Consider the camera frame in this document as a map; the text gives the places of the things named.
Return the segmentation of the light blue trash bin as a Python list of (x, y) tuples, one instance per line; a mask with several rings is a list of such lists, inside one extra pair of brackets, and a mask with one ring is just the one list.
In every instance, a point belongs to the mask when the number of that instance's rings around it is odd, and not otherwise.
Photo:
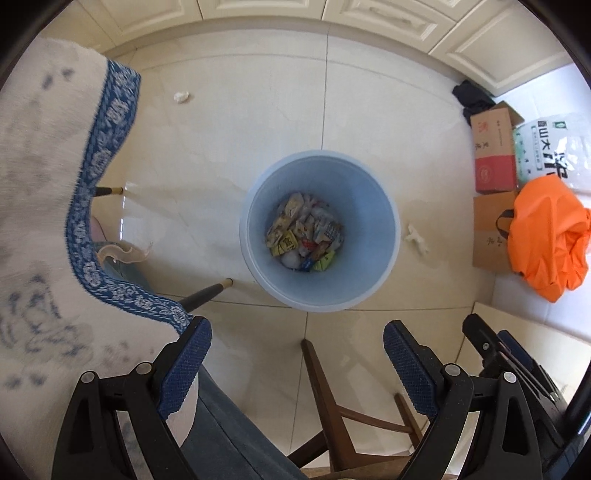
[(310, 151), (256, 180), (239, 240), (247, 268), (268, 294), (300, 310), (335, 312), (384, 284), (399, 253), (401, 220), (366, 166)]

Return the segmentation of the cream kitchen base cabinets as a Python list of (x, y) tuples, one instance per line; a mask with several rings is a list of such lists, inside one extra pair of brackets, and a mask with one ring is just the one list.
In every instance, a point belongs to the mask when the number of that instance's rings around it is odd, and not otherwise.
[(221, 20), (296, 19), (398, 42), (501, 95), (571, 64), (519, 1), (73, 1), (42, 35), (106, 52)]

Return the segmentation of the person's dark trousers leg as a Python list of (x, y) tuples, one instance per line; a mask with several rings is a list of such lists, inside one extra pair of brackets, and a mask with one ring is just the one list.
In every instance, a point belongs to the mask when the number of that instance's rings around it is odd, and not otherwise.
[[(94, 241), (99, 263), (106, 274), (151, 287), (131, 264), (119, 261), (127, 250), (115, 242)], [(138, 479), (152, 479), (142, 457), (129, 416), (118, 414), (126, 451)], [(238, 409), (211, 378), (204, 366), (198, 374), (197, 412), (181, 452), (199, 479), (306, 479), (263, 432)]]

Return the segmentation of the orange plastic bag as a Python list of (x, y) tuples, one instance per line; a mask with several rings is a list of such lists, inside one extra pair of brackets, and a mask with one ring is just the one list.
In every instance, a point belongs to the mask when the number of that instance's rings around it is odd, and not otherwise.
[(507, 251), (512, 271), (555, 303), (589, 271), (590, 210), (556, 175), (529, 181), (513, 205)]

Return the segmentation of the brown wooden chair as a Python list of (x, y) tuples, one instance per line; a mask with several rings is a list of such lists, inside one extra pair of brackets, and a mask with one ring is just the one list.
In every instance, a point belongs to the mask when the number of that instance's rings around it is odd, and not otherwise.
[(318, 474), (318, 479), (400, 479), (411, 457), (362, 454), (356, 451), (345, 422), (351, 420), (369, 427), (405, 434), (412, 446), (417, 448), (423, 439), (423, 433), (404, 396), (394, 394), (394, 402), (402, 418), (400, 424), (343, 407), (335, 401), (314, 344), (304, 339), (301, 341), (301, 352), (322, 430), (288, 455), (291, 463), (302, 469), (318, 457), (328, 454), (331, 462), (329, 471)]

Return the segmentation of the crumpled white tissue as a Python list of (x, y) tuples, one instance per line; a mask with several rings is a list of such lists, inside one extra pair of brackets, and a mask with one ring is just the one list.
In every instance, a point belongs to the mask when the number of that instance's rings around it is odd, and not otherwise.
[(407, 226), (407, 234), (405, 241), (413, 244), (421, 256), (426, 256), (430, 253), (430, 248), (425, 238), (418, 232), (416, 227), (409, 223)]
[(184, 92), (176, 92), (173, 95), (173, 100), (177, 103), (177, 104), (182, 104), (187, 102), (190, 99), (190, 93), (188, 91), (184, 91)]

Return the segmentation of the red brown cardboard box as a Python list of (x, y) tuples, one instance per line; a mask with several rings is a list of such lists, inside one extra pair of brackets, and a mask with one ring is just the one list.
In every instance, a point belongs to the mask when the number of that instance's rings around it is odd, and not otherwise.
[(518, 185), (514, 129), (522, 116), (502, 101), (471, 117), (475, 184), (479, 194), (509, 192)]

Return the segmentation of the white rice bag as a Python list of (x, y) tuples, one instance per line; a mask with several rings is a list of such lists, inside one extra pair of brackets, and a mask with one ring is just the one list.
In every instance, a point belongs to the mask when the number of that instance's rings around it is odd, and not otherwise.
[(541, 117), (513, 131), (518, 185), (556, 175), (578, 194), (590, 194), (590, 121), (578, 113)]

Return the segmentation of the black cloth on floor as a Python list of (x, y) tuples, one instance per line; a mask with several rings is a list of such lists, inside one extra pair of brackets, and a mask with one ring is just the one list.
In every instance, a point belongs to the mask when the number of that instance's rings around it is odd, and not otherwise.
[(486, 112), (496, 106), (496, 102), (479, 86), (464, 80), (452, 89), (452, 94), (463, 107), (463, 116), (468, 124), (474, 115)]

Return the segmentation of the white blue patterned tablecloth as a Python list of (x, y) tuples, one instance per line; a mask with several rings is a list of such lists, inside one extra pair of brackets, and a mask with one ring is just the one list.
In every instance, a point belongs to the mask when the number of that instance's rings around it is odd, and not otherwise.
[(189, 322), (175, 301), (108, 276), (90, 235), (95, 188), (135, 120), (140, 77), (38, 38), (1, 91), (1, 434), (51, 475), (80, 375), (122, 375)]

